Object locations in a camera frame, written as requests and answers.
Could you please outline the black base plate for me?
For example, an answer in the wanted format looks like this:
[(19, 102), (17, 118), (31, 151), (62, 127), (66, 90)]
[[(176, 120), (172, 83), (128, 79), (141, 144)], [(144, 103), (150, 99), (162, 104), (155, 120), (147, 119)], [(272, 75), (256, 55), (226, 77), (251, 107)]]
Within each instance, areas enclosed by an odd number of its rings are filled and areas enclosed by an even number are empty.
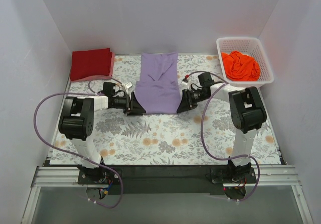
[(223, 195), (225, 184), (254, 184), (253, 168), (238, 173), (227, 165), (112, 165), (86, 168), (78, 165), (78, 184), (98, 185), (110, 195), (208, 193)]

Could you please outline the white plastic basket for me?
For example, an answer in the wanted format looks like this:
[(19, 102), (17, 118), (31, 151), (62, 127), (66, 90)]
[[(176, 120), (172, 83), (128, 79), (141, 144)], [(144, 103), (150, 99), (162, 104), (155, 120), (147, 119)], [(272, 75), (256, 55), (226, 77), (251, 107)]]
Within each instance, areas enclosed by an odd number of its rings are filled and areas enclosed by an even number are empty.
[(223, 37), (216, 40), (224, 79), (233, 86), (261, 87), (274, 76), (259, 39)]

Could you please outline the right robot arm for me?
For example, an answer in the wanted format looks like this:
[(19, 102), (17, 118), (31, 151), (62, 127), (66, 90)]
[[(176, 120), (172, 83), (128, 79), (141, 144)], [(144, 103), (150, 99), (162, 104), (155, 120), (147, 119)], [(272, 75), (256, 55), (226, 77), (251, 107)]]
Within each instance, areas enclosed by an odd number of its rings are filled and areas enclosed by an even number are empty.
[(211, 169), (214, 183), (236, 183), (246, 179), (258, 180), (255, 177), (251, 162), (254, 137), (263, 123), (267, 113), (256, 87), (239, 88), (231, 86), (222, 78), (215, 82), (213, 73), (198, 71), (199, 86), (184, 89), (177, 113), (193, 110), (199, 102), (209, 105), (213, 98), (225, 101), (230, 106), (232, 123), (236, 129), (232, 154), (223, 158), (226, 165), (218, 165)]

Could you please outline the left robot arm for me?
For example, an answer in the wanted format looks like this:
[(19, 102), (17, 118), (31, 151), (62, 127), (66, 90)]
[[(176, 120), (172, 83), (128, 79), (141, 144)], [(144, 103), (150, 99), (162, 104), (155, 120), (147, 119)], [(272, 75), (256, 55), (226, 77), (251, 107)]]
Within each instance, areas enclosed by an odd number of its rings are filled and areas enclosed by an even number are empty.
[(117, 96), (116, 84), (105, 82), (97, 96), (65, 98), (60, 115), (58, 129), (77, 150), (81, 156), (80, 168), (90, 170), (89, 177), (94, 183), (100, 184), (106, 180), (105, 169), (95, 165), (101, 163), (101, 155), (96, 150), (92, 133), (95, 127), (94, 113), (109, 108), (121, 109), (130, 116), (141, 116), (146, 110), (138, 103), (134, 92), (128, 94), (124, 88), (123, 96)]

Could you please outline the orange t shirt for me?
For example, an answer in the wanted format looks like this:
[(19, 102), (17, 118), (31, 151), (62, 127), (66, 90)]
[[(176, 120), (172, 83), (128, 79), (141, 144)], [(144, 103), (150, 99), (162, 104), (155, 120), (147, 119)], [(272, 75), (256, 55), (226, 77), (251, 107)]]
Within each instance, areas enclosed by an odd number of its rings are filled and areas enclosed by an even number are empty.
[(257, 81), (260, 67), (253, 57), (238, 51), (221, 53), (225, 74), (232, 81)]

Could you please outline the aluminium frame rail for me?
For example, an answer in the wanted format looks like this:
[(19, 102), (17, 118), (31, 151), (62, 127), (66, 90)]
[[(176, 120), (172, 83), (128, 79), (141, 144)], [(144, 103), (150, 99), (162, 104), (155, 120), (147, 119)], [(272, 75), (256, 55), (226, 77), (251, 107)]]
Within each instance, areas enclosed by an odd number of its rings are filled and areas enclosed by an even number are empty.
[(254, 167), (258, 180), (241, 190), (208, 193), (107, 195), (79, 185), (74, 166), (36, 169), (23, 223), (313, 223), (301, 181), (291, 165)]

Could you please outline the purple t shirt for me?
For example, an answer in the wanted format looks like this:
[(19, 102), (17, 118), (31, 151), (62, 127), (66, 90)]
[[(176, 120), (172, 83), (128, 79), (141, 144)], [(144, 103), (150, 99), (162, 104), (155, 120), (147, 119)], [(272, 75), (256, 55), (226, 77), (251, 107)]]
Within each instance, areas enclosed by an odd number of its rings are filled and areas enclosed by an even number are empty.
[(178, 53), (142, 53), (135, 96), (147, 114), (177, 113), (181, 102), (177, 62)]

